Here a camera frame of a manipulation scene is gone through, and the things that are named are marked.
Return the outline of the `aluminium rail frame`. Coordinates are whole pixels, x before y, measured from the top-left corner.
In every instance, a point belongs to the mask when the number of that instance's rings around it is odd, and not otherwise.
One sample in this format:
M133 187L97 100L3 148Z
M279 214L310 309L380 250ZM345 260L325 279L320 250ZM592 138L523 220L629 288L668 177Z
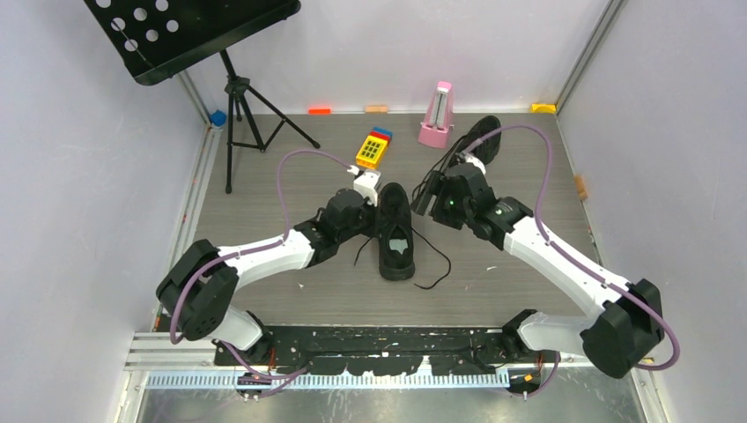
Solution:
M281 375L272 371L274 380L263 377L260 366L254 375L241 364L218 366L215 357L223 351L209 341L196 341L185 347L168 346L162 333L137 333L125 362L126 372L138 374L133 385L162 390L229 390L246 391L257 396L270 390L423 390L423 389L507 389L519 382L537 366L508 363L488 370L453 370L438 373L429 356L392 375L376 375L373 370L355 370L349 365L341 371L325 374L307 370L302 375Z

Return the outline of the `wooden block right edge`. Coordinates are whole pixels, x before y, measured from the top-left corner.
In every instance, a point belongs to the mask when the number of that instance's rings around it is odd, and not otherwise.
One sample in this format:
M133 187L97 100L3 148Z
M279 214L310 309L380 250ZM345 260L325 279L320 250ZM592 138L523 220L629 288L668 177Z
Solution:
M584 178L580 174L573 177L574 186L577 190L579 199L583 202L588 199L588 190Z

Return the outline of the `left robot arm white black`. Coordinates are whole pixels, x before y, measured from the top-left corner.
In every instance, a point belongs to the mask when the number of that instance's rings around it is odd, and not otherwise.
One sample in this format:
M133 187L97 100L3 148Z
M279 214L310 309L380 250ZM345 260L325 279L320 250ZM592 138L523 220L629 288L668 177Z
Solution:
M329 260L346 241L371 234L374 218L372 200L341 189L287 234L235 247L194 242L156 290L171 316L172 342L216 340L232 345L250 365L263 363L270 353L266 330L253 314L233 307L234 294L263 278Z

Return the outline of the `orange block on ledge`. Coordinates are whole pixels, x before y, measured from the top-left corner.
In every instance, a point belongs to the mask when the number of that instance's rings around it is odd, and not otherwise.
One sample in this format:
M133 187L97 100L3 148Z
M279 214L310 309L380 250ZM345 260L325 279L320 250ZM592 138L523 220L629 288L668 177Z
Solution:
M307 112L310 115L330 115L331 108L310 108Z

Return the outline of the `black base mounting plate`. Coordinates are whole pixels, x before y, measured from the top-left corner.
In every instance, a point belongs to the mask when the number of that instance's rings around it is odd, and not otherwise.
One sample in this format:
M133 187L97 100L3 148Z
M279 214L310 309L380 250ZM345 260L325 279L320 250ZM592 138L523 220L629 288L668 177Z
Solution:
M215 357L218 366L270 365L281 375L298 370L325 374L345 365L392 375L425 356L436 372L457 374L508 363L529 363L538 369L556 359L554 352L521 349L500 330L486 327L268 326L246 351L217 346L223 348Z

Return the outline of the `blue toy block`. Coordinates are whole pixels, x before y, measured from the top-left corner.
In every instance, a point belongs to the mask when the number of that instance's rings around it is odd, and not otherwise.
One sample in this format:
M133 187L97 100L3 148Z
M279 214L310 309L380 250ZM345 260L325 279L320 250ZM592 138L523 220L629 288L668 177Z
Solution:
M376 132L388 135L390 137L390 139L393 137L393 134L392 134L391 131L385 130L385 129L380 128L380 127L373 127L372 131L376 131Z

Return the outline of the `yellow toy brick block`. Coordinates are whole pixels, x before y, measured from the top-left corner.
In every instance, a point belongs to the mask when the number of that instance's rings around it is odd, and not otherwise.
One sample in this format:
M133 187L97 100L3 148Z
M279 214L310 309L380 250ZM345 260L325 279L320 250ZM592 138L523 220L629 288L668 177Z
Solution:
M389 141L375 135L368 135L359 148L355 163L360 167L376 170L388 149Z

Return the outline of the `yellow piece in corner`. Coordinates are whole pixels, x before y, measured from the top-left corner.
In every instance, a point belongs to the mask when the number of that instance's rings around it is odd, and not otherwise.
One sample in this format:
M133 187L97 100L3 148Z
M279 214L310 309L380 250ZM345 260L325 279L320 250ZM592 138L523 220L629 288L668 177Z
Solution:
M529 112L533 114L552 114L557 113L557 106L550 103L533 103L529 107Z

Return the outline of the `tan block on ledge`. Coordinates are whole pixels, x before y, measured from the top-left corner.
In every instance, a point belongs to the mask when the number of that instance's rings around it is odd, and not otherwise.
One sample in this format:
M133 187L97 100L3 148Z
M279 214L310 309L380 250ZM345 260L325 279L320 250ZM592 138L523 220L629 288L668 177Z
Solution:
M388 106L386 105L366 105L364 111L367 114L386 114L388 112Z

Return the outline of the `black music stand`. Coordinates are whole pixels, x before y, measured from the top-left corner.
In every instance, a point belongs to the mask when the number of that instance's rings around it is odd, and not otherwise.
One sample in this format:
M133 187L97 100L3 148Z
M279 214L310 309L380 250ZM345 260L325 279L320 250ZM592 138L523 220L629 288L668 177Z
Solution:
M227 159L244 143L233 140L235 122L246 121L254 136L250 148L265 152L276 134L263 137L246 96L253 95L313 148L320 143L236 73L228 48L296 15L299 1L88 1L86 6L112 42L125 68L144 86L157 85L202 60L218 55L226 70Z

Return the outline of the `blue piece by stand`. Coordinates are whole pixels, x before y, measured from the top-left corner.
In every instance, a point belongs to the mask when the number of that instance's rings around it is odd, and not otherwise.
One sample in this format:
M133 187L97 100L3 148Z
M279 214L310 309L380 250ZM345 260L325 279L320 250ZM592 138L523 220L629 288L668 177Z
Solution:
M226 114L221 110L216 110L210 114L211 125L216 128L221 128L226 124Z

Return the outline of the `red toy block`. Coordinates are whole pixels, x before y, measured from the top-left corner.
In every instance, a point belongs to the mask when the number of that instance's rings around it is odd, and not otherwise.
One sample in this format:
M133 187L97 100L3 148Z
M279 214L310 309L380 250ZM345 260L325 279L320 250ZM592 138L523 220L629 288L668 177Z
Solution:
M379 133L379 132L376 132L376 131L371 131L371 132L369 133L369 136L370 136L370 137L374 137L374 138L377 138L377 139L379 139L379 140L380 140L381 142L384 142L384 143L388 143L388 142L389 142L389 140L390 140L390 137L389 137L388 135L385 135L385 134L382 134L382 133Z

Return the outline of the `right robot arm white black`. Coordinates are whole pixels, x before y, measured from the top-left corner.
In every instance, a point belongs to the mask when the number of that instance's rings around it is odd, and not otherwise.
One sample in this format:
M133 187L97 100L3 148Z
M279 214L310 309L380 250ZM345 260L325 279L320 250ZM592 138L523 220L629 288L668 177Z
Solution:
M430 172L411 209L444 226L467 226L478 239L538 271L581 310L580 316L522 310L501 328L511 360L525 361L540 351L571 353L620 379L662 342L661 293L653 283L632 283L594 263L528 206L496 197L482 168L462 163Z

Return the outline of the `pink metronome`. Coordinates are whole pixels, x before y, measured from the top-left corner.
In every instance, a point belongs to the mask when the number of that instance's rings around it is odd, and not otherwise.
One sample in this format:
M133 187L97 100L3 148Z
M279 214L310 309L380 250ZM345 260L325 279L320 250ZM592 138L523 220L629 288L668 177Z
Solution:
M431 148L445 149L453 127L452 85L440 81L421 122L418 142Z

